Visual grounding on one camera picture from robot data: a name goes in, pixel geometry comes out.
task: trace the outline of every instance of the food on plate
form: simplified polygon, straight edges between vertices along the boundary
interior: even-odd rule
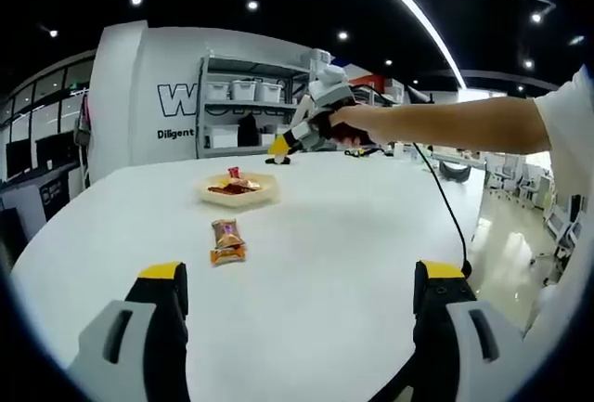
[[[211,263],[213,266],[233,263],[235,261],[245,261],[245,246],[226,247],[211,251]]]
[[[245,243],[239,235],[235,219],[217,219],[213,222],[213,229],[217,249],[240,246]]]
[[[238,167],[231,167],[228,171],[228,182],[221,184],[220,186],[208,187],[208,190],[215,193],[222,193],[224,195],[240,195],[250,191],[257,191],[262,188],[257,182],[241,177]]]

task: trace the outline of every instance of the black bag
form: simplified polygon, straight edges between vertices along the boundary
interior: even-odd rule
[[[260,145],[260,135],[256,118],[250,113],[239,119],[238,147],[257,147],[258,145]]]

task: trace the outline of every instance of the human arm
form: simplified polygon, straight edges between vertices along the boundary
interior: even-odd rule
[[[536,103],[516,97],[451,105],[344,107],[330,116],[330,123],[347,123],[365,130],[379,143],[397,140],[519,154],[550,149]],[[357,144],[356,140],[343,142]]]

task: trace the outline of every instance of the curved light strip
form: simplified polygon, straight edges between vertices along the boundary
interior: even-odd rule
[[[435,44],[437,45],[439,50],[444,55],[445,60],[447,61],[447,64],[454,72],[454,75],[456,76],[456,79],[458,80],[458,84],[459,84],[460,88],[466,89],[466,84],[464,83],[464,79],[462,78],[462,74],[460,73],[460,70],[458,69],[456,62],[452,58],[452,55],[449,53],[449,49],[447,49],[447,46],[444,43],[444,40],[442,40],[442,37],[439,35],[439,33],[437,33],[437,30],[435,30],[432,23],[425,16],[425,14],[423,14],[423,11],[420,10],[420,7],[417,6],[417,3],[415,3],[414,0],[400,0],[400,1],[402,1],[405,4],[405,6],[408,7],[408,10],[410,10],[410,12],[413,13],[413,15],[420,22],[420,24],[423,25],[423,28],[425,28],[425,31],[427,31],[427,33],[431,36],[431,38],[433,39],[433,41],[435,42]]]

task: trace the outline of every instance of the white sleeve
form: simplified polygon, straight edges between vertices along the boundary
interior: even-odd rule
[[[570,82],[535,103],[549,134],[558,192],[588,196],[594,164],[594,86],[588,69],[582,67]]]

